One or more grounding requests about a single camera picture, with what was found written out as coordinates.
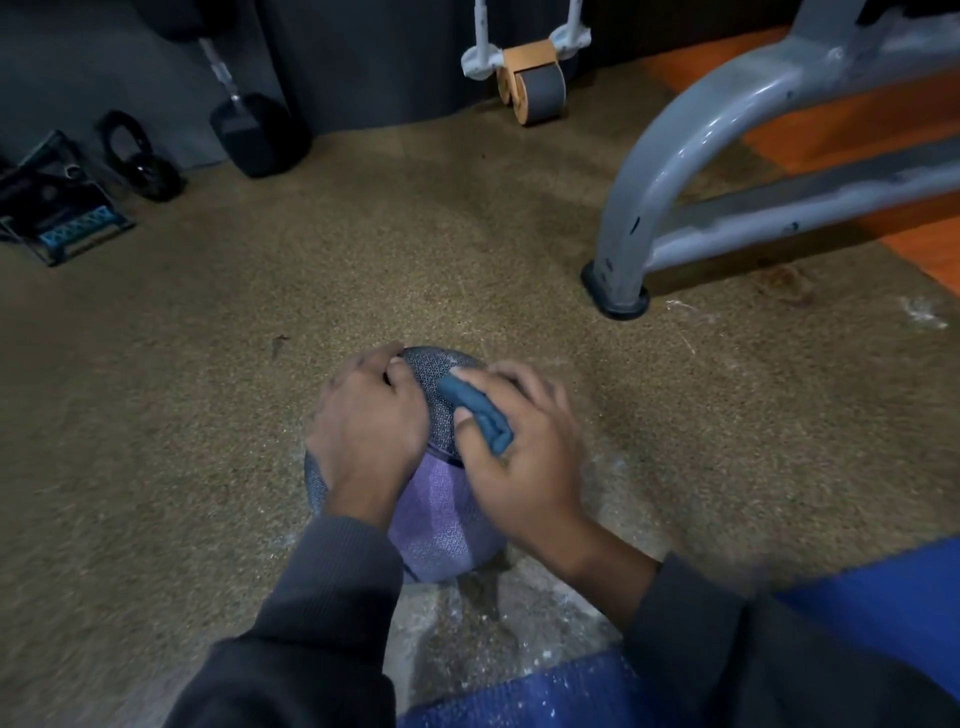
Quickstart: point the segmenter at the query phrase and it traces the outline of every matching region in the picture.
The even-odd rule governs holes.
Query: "right hand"
[[[453,374],[483,392],[510,423],[514,441],[495,457],[472,415],[454,413],[457,449],[487,517],[518,546],[538,551],[584,517],[583,444],[564,386],[528,364],[501,362]]]

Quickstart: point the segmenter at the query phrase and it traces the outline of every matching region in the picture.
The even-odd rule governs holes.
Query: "hand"
[[[484,513],[626,630],[658,564],[584,514],[583,446],[564,386],[515,362],[454,374],[486,394],[514,431],[497,459],[469,412],[454,413],[457,448]]]
[[[386,530],[426,451],[430,415],[394,342],[355,354],[320,393],[307,449],[330,492],[324,512]]]
[[[463,407],[454,413],[457,449],[477,502],[507,538],[536,555],[584,518],[583,445],[566,389],[516,362],[454,375],[486,394],[514,431],[497,459],[470,413]]]

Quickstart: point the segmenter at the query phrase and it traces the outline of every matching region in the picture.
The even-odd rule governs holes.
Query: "orange padding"
[[[775,43],[786,28],[653,56],[646,69],[681,92],[730,59]],[[788,174],[802,174],[960,133],[960,69],[795,111],[744,136]],[[960,296],[960,192],[859,222]]]

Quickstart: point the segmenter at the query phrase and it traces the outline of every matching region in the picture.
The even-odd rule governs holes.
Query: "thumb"
[[[400,393],[409,390],[411,387],[420,389],[420,385],[414,377],[414,370],[399,356],[392,358],[387,365],[387,381]]]
[[[457,450],[464,459],[470,483],[476,486],[484,480],[501,476],[503,464],[490,452],[480,426],[466,407],[457,407],[453,424]]]

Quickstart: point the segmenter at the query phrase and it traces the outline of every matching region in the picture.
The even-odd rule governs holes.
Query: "dark wall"
[[[585,0],[593,45],[564,70],[789,23],[799,3]],[[435,118],[492,93],[492,83],[460,70],[474,42],[473,0],[238,4],[236,27],[216,38],[234,76],[278,100],[286,91],[315,134]],[[491,40],[503,48],[547,37],[566,20],[567,0],[488,6]],[[51,128],[89,141],[93,123],[113,108],[139,118],[180,166],[224,158],[206,119],[225,95],[200,48],[154,36],[128,0],[5,0],[0,98],[0,156],[13,160]]]
[[[694,43],[787,24],[800,0],[586,0],[593,44],[585,71]],[[491,42],[547,37],[567,0],[488,0]],[[258,0],[287,96],[314,133],[434,118],[492,85],[464,78],[473,0]]]
[[[261,22],[287,90],[314,133],[452,113],[479,101],[464,78],[472,0],[261,0]],[[488,0],[501,47],[546,37],[566,0]]]
[[[789,25],[801,0],[584,0],[593,42],[581,68]]]
[[[217,39],[245,88],[282,100],[252,0]],[[22,158],[53,128],[90,143],[106,111],[137,117],[183,167],[225,158],[207,123],[226,98],[196,43],[167,42],[127,0],[5,0],[0,7],[0,155]]]

